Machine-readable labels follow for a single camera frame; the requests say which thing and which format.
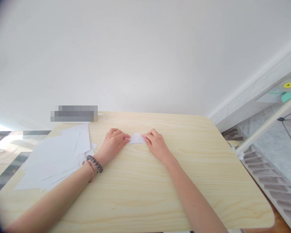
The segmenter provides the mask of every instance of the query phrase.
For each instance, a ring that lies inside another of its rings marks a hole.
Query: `beaded bracelet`
[[[99,169],[99,173],[103,172],[102,166],[99,164],[99,162],[93,156],[88,155],[86,158],[87,158],[87,160],[91,160],[97,166],[97,168]]]

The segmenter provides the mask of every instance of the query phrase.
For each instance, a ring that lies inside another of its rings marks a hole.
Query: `yellow circle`
[[[285,83],[284,88],[291,88],[291,83]]]

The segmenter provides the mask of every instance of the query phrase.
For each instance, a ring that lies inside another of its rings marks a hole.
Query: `white wall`
[[[55,105],[207,116],[290,41],[291,0],[5,2],[0,124],[51,129]]]
[[[273,103],[261,103],[256,102],[258,98],[260,98],[262,95],[267,93],[272,88],[278,86],[281,82],[284,80],[291,78],[291,72],[285,75],[283,78],[275,82],[272,86],[266,89],[263,93],[261,93],[256,98],[252,99],[251,101],[247,102],[243,106],[241,106],[239,109],[237,109],[235,112],[233,112],[231,115],[224,118],[222,121],[216,124],[216,127],[220,132],[224,132],[225,130],[239,124],[240,122],[244,121],[245,119],[255,115],[256,113],[264,110],[265,108],[269,107]]]

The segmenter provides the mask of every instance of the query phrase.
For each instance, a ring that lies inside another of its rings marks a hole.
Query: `wooden table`
[[[155,128],[226,228],[270,227],[272,209],[214,124],[202,116],[101,112],[89,124],[102,145],[110,128],[130,135]],[[59,124],[49,137],[77,124]],[[19,169],[0,191],[0,222],[7,226],[46,192],[14,190]],[[52,232],[163,232],[191,230],[165,167],[146,144],[128,144],[89,183]]]

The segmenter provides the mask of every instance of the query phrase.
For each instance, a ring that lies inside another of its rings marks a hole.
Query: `forearm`
[[[15,222],[7,233],[48,232],[92,179],[90,166],[82,166],[44,195]]]
[[[174,183],[184,211],[195,233],[227,232],[210,204],[182,169],[175,157],[164,162]]]

